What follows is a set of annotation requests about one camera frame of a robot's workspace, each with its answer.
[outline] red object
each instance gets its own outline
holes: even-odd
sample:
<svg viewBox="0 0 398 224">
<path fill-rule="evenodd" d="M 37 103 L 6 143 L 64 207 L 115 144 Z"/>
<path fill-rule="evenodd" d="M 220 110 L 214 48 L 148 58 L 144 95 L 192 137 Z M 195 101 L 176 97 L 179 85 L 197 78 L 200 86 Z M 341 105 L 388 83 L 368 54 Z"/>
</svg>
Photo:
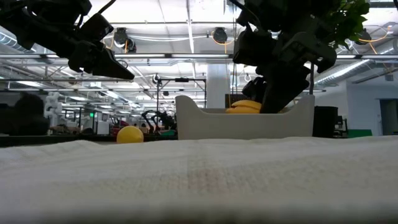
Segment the red object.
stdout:
<svg viewBox="0 0 398 224">
<path fill-rule="evenodd" d="M 119 123 L 120 125 L 114 125 L 111 127 L 112 136 L 117 136 L 122 128 L 129 126 L 129 124 L 125 121 L 119 121 Z"/>
</svg>

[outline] door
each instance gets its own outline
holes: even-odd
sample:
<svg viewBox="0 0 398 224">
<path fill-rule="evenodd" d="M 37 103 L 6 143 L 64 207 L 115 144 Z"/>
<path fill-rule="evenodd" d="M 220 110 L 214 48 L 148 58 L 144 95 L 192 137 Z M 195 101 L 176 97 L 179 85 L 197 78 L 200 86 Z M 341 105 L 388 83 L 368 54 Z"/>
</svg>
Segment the door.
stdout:
<svg viewBox="0 0 398 224">
<path fill-rule="evenodd" d="M 398 134 L 398 100 L 380 100 L 383 135 Z"/>
</svg>

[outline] yellow banana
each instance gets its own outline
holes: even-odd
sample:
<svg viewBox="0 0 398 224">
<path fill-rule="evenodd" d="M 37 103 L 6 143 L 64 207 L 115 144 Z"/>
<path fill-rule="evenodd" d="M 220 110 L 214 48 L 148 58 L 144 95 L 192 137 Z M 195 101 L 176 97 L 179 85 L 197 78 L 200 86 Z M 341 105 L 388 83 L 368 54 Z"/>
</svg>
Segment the yellow banana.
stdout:
<svg viewBox="0 0 398 224">
<path fill-rule="evenodd" d="M 235 108 L 228 108 L 226 112 L 231 114 L 247 114 L 247 113 L 260 113 L 260 110 L 250 108 L 247 106 L 237 106 Z"/>
<path fill-rule="evenodd" d="M 235 102 L 232 104 L 232 107 L 239 107 L 239 106 L 245 106 L 248 108 L 253 108 L 256 110 L 260 110 L 261 109 L 261 103 L 258 103 L 256 101 L 252 101 L 252 100 L 241 100 L 238 102 Z"/>
</svg>

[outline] green plant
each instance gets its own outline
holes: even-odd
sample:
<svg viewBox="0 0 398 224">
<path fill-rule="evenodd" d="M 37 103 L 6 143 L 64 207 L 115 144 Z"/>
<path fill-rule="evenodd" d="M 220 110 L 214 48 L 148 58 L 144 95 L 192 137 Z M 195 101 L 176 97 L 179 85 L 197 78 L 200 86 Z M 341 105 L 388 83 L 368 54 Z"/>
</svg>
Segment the green plant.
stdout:
<svg viewBox="0 0 398 224">
<path fill-rule="evenodd" d="M 323 15 L 317 15 L 327 26 L 331 27 L 331 34 L 323 39 L 324 42 L 330 44 L 334 49 L 339 45 L 343 45 L 348 49 L 345 42 L 346 39 L 359 41 L 358 34 L 363 31 L 362 23 L 367 19 L 363 15 L 369 12 L 370 5 L 365 0 L 329 0 L 329 4 L 323 2 Z M 329 6 L 329 10 L 325 10 L 325 5 Z"/>
</svg>

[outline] white cloth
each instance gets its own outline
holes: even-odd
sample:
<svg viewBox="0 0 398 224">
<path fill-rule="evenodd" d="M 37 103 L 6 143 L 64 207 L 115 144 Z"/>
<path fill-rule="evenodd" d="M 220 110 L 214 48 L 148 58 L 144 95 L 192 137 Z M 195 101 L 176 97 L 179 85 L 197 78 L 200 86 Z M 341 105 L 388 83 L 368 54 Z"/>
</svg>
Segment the white cloth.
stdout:
<svg viewBox="0 0 398 224">
<path fill-rule="evenodd" d="M 154 218 L 174 208 L 198 219 L 346 220 L 397 215 L 397 197 L 397 136 L 0 149 L 0 219 Z"/>
</svg>

